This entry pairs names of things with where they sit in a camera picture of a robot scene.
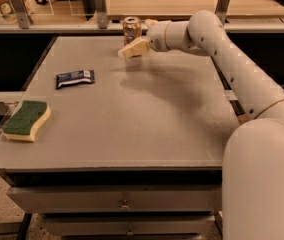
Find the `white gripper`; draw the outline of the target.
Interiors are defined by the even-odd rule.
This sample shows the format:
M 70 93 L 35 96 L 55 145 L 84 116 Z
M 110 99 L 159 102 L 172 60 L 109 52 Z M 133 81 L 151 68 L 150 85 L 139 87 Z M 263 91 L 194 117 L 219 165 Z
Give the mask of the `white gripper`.
M 149 52 L 150 47 L 157 52 L 167 52 L 166 29 L 168 21 L 157 21 L 146 19 L 145 24 L 148 28 L 146 38 L 138 37 L 118 51 L 118 56 L 122 58 L 131 58 L 140 56 Z

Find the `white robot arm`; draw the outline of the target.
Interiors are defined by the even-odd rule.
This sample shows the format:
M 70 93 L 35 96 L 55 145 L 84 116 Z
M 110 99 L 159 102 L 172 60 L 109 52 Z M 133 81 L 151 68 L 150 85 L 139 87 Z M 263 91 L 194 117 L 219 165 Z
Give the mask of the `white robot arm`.
M 208 55 L 248 117 L 223 156 L 223 240 L 284 240 L 284 89 L 229 39 L 210 11 L 147 25 L 147 35 L 124 46 L 119 56 L 149 50 Z

